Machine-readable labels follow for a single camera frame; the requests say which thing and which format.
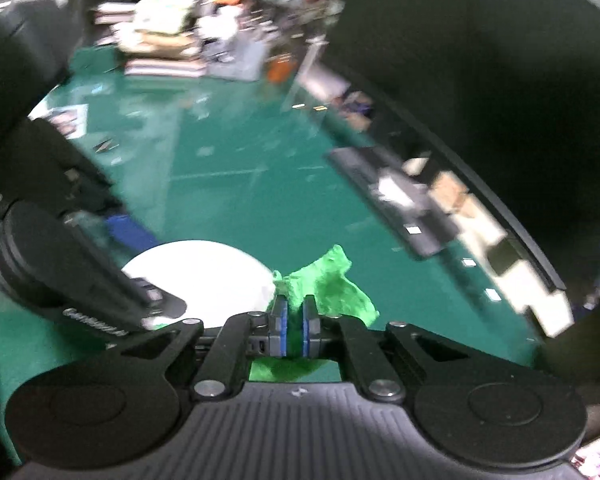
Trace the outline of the stack of books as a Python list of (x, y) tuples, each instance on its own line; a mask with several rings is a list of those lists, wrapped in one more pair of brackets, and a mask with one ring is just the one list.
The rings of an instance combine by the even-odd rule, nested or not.
[(163, 35), (119, 30), (114, 38), (125, 76), (198, 78), (207, 73), (201, 42), (192, 32)]

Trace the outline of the green cleaning cloth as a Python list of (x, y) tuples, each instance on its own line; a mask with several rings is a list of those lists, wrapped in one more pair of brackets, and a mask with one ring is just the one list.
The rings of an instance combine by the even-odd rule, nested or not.
[(313, 296), (320, 315), (350, 315), (370, 327), (379, 318), (373, 301), (347, 278), (352, 266), (343, 248), (336, 244), (303, 268), (283, 275), (273, 272), (276, 295), (288, 300), (288, 352), (290, 359), (259, 358), (252, 362), (252, 382), (300, 382), (326, 365), (301, 355), (302, 302)]

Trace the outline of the grey desk organizer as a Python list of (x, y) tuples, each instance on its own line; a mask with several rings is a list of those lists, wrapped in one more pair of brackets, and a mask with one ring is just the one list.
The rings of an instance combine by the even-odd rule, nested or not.
[(257, 81), (269, 50), (265, 41), (241, 36), (207, 42), (202, 50), (206, 75), (225, 80)]

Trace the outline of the small photo card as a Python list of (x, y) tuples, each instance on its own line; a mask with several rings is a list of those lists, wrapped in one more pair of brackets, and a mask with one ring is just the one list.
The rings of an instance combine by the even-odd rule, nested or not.
[(74, 140), (86, 135), (87, 104), (76, 104), (50, 108), (43, 116), (66, 139)]

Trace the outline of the black curved monitor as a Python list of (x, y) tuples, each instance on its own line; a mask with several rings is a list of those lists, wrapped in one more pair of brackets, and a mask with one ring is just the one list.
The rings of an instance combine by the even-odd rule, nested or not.
[(347, 0), (335, 70), (431, 133), (580, 304), (600, 276), (600, 0)]

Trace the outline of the grey notepad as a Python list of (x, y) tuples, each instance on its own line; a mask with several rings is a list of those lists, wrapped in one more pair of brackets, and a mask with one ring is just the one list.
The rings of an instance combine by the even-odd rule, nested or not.
[(416, 202), (408, 196), (407, 192), (396, 183), (393, 178), (382, 177), (376, 186), (376, 196), (381, 202), (391, 204), (402, 209), (416, 209)]

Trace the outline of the orange jar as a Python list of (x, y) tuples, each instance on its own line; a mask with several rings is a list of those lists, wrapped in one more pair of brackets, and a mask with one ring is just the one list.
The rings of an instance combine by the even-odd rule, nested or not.
[(296, 60), (290, 53), (272, 56), (268, 60), (266, 79), (271, 84), (282, 84), (291, 77), (295, 68)]

